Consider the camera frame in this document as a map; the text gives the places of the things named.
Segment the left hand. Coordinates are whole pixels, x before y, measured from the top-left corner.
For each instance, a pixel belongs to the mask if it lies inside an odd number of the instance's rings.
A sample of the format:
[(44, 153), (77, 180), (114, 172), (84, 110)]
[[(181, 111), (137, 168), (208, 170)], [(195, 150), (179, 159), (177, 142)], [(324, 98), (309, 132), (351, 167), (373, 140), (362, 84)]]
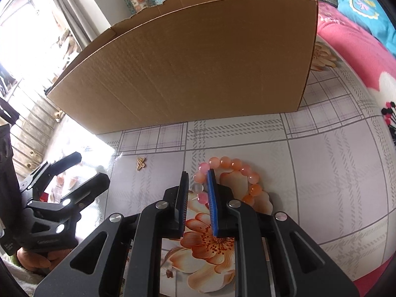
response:
[(21, 248), (17, 252), (17, 259), (26, 270), (31, 272), (38, 270), (52, 271), (70, 252), (71, 249), (50, 251), (45, 257)]

